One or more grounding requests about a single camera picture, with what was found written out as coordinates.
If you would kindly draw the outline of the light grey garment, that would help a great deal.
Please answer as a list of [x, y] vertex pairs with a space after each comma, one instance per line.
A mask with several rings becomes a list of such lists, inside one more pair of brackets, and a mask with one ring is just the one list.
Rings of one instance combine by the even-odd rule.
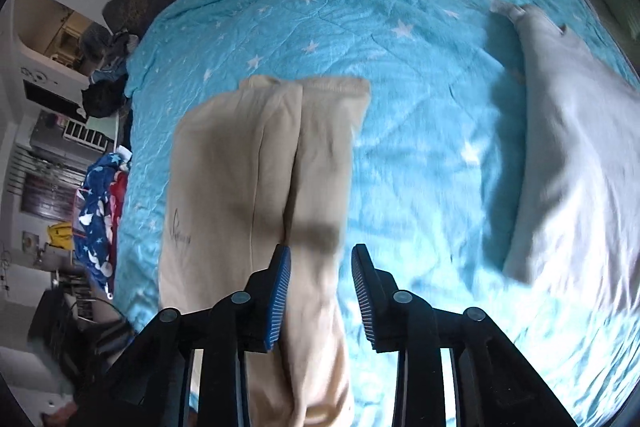
[[639, 92], [535, 5], [492, 2], [524, 55], [523, 185], [507, 277], [594, 311], [639, 311]]

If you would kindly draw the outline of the beige t-shirt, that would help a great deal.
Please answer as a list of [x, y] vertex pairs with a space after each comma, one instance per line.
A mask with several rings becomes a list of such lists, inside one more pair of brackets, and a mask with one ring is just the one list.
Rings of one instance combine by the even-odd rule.
[[347, 426], [354, 418], [337, 300], [352, 142], [370, 102], [358, 77], [264, 75], [191, 109], [172, 140], [160, 305], [216, 305], [291, 251], [280, 341], [247, 357], [256, 426]]

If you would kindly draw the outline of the dark clothes pile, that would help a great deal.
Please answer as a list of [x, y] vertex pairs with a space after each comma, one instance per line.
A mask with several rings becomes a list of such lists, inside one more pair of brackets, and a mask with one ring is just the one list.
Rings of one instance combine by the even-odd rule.
[[81, 91], [82, 108], [88, 117], [111, 117], [125, 104], [127, 60], [138, 44], [136, 35], [126, 30], [111, 34], [98, 23], [91, 23], [81, 34], [82, 54], [96, 63], [89, 76], [89, 87]]

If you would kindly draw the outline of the navy star fleece blanket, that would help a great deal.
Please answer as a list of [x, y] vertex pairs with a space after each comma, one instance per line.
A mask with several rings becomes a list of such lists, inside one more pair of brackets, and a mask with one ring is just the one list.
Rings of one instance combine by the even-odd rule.
[[113, 298], [116, 272], [110, 262], [110, 242], [105, 226], [110, 214], [108, 189], [117, 171], [128, 173], [130, 159], [130, 150], [123, 146], [101, 156], [87, 169], [85, 180], [76, 191], [75, 259], [108, 299]]

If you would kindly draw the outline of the white shelf unit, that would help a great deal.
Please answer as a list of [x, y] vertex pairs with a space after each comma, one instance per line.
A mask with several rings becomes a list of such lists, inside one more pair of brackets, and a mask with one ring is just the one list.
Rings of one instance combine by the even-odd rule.
[[119, 117], [89, 117], [82, 92], [98, 63], [80, 48], [94, 21], [56, 0], [6, 0], [1, 10], [3, 100], [13, 118], [58, 121], [73, 158], [91, 164], [117, 146]]

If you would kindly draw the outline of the turquoise star quilt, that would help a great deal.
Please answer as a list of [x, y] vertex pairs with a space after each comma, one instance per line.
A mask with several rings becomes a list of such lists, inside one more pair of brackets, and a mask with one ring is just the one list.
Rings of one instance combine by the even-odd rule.
[[[638, 78], [585, 0], [539, 6], [628, 82]], [[578, 311], [506, 279], [523, 176], [524, 63], [491, 0], [177, 0], [128, 64], [134, 153], [115, 301], [142, 329], [157, 268], [176, 124], [253, 74], [354, 75], [372, 101], [355, 144], [349, 244], [434, 307], [484, 309], [582, 426], [639, 380], [639, 321]]]

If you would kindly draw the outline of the red and cream knit sweater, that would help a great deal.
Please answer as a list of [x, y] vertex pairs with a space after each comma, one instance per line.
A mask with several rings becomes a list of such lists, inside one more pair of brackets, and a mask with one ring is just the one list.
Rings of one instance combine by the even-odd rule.
[[117, 171], [108, 189], [108, 205], [110, 214], [105, 221], [106, 233], [110, 242], [110, 262], [113, 268], [117, 263], [117, 233], [120, 219], [122, 219], [122, 208], [124, 208], [125, 195], [128, 184], [128, 173]]

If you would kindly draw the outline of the yellow bag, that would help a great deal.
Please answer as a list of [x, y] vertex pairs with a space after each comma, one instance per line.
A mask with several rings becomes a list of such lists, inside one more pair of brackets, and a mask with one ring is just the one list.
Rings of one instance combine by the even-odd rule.
[[72, 251], [74, 249], [73, 225], [70, 221], [58, 222], [47, 227], [48, 243], [54, 248]]

